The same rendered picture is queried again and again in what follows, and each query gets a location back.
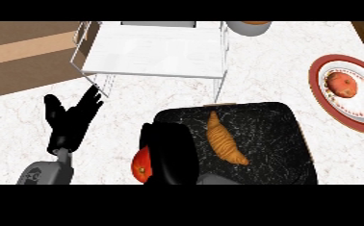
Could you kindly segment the red rimmed white plate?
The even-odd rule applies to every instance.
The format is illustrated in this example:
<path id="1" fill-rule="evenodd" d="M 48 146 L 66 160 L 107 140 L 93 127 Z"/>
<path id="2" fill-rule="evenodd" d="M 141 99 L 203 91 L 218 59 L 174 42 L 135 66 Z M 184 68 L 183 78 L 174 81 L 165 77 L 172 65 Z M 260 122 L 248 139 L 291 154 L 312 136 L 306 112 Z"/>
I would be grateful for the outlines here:
<path id="1" fill-rule="evenodd" d="M 362 70 L 364 70 L 364 62 L 354 59 L 350 56 L 346 55 L 338 55 L 338 54 L 331 54 L 331 55 L 323 55 L 319 57 L 313 63 L 309 66 L 309 89 L 312 92 L 312 95 L 314 97 L 314 101 L 319 104 L 320 108 L 323 111 L 332 116 L 332 118 L 343 124 L 346 127 L 356 132 L 364 133 L 364 123 L 359 122 L 356 119 L 349 118 L 328 103 L 322 90 L 317 85 L 317 73 L 323 65 L 332 62 L 346 62 L 350 64 L 354 64 Z"/>

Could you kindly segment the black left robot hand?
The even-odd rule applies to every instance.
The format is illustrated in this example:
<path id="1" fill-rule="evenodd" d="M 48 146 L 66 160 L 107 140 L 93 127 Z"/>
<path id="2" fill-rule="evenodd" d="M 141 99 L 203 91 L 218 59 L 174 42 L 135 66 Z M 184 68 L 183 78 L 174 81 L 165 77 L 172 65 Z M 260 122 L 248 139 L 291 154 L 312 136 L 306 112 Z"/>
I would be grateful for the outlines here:
<path id="1" fill-rule="evenodd" d="M 47 147 L 51 155 L 60 148 L 64 148 L 69 153 L 78 149 L 91 120 L 103 104 L 98 98 L 97 87 L 90 86 L 78 104 L 64 110 L 56 96 L 53 94 L 44 96 L 45 120 L 53 129 Z"/>

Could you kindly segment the golden brown croissant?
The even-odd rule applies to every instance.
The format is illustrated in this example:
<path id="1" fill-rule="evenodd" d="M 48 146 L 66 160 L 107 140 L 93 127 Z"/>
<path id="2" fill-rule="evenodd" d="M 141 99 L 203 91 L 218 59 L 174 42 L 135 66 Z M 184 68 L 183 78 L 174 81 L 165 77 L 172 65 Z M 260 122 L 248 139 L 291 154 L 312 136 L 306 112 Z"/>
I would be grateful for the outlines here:
<path id="1" fill-rule="evenodd" d="M 209 112 L 206 119 L 205 137 L 214 154 L 223 161 L 232 164 L 248 165 L 248 160 L 236 149 L 236 142 L 226 127 L 220 123 L 214 111 Z"/>

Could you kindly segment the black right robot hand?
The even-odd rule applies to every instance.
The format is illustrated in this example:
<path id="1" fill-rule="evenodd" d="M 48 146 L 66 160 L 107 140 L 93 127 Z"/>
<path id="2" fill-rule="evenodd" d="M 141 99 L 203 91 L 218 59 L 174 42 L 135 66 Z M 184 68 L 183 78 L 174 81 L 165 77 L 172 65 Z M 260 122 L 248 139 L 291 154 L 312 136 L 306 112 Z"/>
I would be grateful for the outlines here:
<path id="1" fill-rule="evenodd" d="M 178 123 L 144 123 L 138 148 L 147 147 L 152 175 L 144 184 L 193 185 L 199 177 L 199 159 L 192 134 Z"/>

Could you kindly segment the grey round pot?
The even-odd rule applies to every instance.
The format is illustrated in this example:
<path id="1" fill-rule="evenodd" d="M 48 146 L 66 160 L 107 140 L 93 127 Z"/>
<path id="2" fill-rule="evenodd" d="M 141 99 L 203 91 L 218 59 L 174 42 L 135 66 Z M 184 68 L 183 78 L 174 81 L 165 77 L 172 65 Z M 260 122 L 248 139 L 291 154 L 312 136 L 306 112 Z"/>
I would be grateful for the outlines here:
<path id="1" fill-rule="evenodd" d="M 236 34 L 255 37 L 267 31 L 272 23 L 269 21 L 227 21 L 226 24 Z"/>

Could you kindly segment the black marble tray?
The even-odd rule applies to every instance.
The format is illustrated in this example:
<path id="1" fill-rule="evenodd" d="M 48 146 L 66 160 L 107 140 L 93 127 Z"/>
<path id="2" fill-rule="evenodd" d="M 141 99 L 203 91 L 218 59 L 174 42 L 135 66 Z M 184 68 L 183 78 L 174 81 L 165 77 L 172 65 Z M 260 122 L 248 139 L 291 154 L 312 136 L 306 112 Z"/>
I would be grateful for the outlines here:
<path id="1" fill-rule="evenodd" d="M 205 130 L 217 113 L 248 165 L 223 161 L 209 147 Z M 218 175 L 236 185 L 313 185 L 316 173 L 301 130 L 289 108 L 277 103 L 248 103 L 164 110 L 153 122 L 187 126 L 199 159 L 199 176 Z"/>

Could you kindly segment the red tomato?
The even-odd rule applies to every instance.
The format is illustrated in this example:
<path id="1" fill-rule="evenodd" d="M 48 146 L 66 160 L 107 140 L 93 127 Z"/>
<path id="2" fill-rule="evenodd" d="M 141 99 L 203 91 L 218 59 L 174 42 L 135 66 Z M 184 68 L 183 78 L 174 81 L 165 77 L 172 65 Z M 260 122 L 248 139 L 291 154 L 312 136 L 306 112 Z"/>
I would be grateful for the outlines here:
<path id="1" fill-rule="evenodd" d="M 132 178 L 144 183 L 152 175 L 149 149 L 143 147 L 134 154 L 130 164 Z"/>

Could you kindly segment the orange red round fruit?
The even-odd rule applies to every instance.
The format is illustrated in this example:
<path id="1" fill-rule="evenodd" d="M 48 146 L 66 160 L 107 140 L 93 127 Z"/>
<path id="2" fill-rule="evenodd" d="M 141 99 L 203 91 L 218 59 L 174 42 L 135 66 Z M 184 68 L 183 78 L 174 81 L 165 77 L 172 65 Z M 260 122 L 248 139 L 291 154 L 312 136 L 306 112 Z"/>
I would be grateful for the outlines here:
<path id="1" fill-rule="evenodd" d="M 326 87 L 331 92 L 343 97 L 350 98 L 356 94 L 356 82 L 343 72 L 332 72 L 325 80 Z"/>

